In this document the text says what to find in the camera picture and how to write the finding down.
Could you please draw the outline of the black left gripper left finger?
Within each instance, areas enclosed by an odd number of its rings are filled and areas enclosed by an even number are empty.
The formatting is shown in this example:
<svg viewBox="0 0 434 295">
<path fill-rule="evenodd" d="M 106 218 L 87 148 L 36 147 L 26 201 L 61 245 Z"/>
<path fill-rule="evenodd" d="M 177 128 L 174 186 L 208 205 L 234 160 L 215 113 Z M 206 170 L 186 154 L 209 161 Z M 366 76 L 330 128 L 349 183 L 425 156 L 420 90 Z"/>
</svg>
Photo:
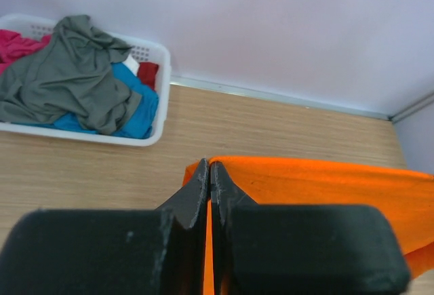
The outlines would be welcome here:
<svg viewBox="0 0 434 295">
<path fill-rule="evenodd" d="M 154 210 L 35 210 L 1 249 L 2 294 L 200 294 L 208 162 Z"/>
</svg>

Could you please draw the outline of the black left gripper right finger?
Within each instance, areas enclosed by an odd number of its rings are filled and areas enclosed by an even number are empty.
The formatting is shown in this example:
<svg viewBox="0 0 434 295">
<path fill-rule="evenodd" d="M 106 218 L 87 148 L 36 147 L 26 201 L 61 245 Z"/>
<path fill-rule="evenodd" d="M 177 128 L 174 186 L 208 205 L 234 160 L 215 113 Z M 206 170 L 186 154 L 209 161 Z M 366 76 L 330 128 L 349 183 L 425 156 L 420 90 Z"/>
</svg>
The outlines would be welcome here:
<svg viewBox="0 0 434 295">
<path fill-rule="evenodd" d="M 410 269 L 368 205 L 265 205 L 210 170 L 216 294 L 403 294 Z"/>
</svg>

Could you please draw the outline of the orange t shirt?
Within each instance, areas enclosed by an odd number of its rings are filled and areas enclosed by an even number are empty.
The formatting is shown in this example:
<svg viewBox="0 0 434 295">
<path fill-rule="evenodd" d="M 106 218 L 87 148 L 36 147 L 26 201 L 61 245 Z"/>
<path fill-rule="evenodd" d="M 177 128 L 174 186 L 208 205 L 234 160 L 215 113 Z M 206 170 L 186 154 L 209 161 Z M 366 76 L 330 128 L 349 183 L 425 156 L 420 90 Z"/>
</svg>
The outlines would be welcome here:
<svg viewBox="0 0 434 295">
<path fill-rule="evenodd" d="M 366 204 L 391 223 L 416 279 L 433 270 L 433 175 L 314 159 L 219 156 L 233 182 L 259 204 Z"/>
</svg>

